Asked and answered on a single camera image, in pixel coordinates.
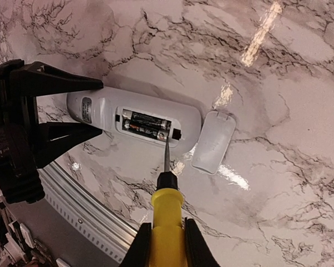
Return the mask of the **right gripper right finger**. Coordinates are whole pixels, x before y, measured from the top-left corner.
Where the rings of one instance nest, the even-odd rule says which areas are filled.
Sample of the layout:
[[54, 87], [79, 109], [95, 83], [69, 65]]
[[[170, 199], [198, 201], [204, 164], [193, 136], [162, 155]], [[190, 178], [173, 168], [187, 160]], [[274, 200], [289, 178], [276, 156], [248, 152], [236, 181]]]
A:
[[194, 219], [185, 218], [186, 259], [191, 267], [220, 267]]

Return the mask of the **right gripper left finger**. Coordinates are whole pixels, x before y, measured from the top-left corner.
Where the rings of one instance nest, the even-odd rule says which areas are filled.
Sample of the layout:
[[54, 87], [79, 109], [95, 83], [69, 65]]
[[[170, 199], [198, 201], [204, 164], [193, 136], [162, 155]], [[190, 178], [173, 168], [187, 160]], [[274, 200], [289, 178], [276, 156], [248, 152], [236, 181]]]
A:
[[141, 224], [119, 267], [147, 267], [149, 265], [151, 234], [151, 223]]

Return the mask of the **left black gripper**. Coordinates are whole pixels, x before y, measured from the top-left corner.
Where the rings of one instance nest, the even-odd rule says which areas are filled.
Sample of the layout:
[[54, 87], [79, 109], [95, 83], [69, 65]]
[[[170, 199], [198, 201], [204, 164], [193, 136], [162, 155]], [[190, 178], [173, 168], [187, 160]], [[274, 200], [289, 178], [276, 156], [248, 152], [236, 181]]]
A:
[[35, 97], [60, 93], [99, 90], [101, 80], [74, 75], [43, 62], [24, 65], [24, 60], [0, 64], [0, 126], [15, 123], [33, 130], [33, 154], [41, 169], [73, 147], [102, 130], [84, 123], [46, 122], [38, 124]]

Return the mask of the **yellow handled screwdriver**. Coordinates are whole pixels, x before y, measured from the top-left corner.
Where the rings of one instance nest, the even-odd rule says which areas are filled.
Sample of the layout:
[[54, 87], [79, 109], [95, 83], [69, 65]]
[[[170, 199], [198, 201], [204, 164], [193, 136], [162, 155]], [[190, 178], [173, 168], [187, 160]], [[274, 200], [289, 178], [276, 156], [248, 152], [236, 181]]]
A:
[[187, 266], [181, 206], [184, 198], [178, 179], [170, 170], [169, 140], [165, 144], [164, 169], [158, 176], [151, 203], [154, 208], [150, 266]]

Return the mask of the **black AAA battery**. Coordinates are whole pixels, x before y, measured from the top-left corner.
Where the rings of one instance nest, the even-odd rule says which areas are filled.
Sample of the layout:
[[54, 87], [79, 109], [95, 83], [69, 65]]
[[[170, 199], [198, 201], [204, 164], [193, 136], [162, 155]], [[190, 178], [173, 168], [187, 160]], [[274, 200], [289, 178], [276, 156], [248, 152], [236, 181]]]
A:
[[165, 130], [156, 129], [150, 126], [144, 126], [141, 123], [131, 120], [125, 120], [122, 123], [122, 129], [137, 135], [160, 141], [166, 141], [169, 135], [169, 133]]
[[168, 120], [126, 109], [123, 109], [122, 117], [130, 121], [138, 122], [154, 128], [161, 128], [163, 130], [170, 130], [171, 127], [171, 122]]

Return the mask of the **white remote control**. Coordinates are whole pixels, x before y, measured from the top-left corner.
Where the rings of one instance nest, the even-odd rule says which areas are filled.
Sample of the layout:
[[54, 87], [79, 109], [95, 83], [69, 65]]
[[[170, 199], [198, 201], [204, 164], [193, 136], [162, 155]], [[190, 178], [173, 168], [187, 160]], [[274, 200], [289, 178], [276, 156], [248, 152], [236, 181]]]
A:
[[202, 116], [194, 106], [112, 87], [71, 92], [70, 116], [106, 132], [186, 153], [196, 144]]

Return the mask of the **white battery compartment cover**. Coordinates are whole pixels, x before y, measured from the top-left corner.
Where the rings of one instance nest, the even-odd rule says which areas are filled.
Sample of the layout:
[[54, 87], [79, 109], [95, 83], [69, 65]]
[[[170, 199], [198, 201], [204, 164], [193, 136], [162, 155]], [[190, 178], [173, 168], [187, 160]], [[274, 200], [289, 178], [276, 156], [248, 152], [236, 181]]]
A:
[[235, 119], [221, 111], [207, 113], [191, 165], [210, 175], [217, 173], [236, 128]]

